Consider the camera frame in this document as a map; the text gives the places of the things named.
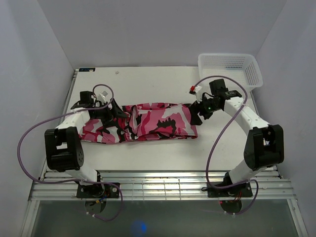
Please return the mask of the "pink camouflage trousers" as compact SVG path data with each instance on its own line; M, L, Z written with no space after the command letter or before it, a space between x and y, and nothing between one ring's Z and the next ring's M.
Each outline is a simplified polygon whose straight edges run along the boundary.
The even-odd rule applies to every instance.
M196 126L190 125L188 104L144 103L122 110L127 118L116 118L107 127L100 119L91 119L79 133L81 140L116 144L198 137Z

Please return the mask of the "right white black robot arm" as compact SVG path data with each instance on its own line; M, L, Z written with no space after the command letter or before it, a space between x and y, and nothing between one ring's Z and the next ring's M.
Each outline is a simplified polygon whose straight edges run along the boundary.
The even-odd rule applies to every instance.
M201 125L202 120L209 119L214 112L222 110L231 116L231 119L221 130L212 145L210 153L214 153L220 138L232 122L236 122L247 136L243 160L225 174L223 181L214 184L207 181L207 189L217 196L235 196L253 177L284 161L284 134L283 128L272 125L260 118L246 102L247 92L229 90L225 85L225 76L210 76L210 94L206 93L198 83L193 85L189 93L196 100L189 106L191 125Z

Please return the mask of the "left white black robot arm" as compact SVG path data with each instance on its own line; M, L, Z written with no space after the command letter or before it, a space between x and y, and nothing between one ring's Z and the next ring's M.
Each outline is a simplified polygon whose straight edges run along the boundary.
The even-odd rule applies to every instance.
M112 185L101 182L99 171L84 162L84 152L79 136L81 130L91 119L99 119L101 132L109 134L108 127L115 119L127 115L114 98L106 101L106 92L95 95L91 91L80 92L80 100L71 107L72 115L54 129L44 133L46 162L51 170L65 172L75 179L79 198L118 198L119 183Z

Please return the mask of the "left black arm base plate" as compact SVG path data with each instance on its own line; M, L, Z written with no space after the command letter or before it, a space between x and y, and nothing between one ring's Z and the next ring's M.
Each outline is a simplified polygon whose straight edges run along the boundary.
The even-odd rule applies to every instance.
M76 197L77 198L118 198L119 190L117 187L109 184L89 184L78 185Z

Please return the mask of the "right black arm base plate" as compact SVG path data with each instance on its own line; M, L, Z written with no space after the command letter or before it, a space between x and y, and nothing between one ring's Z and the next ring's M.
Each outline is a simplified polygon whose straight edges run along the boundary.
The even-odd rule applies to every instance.
M207 186L201 188L201 190L207 192L209 198L250 198L253 196L249 183L238 184L225 189L213 188L207 184Z

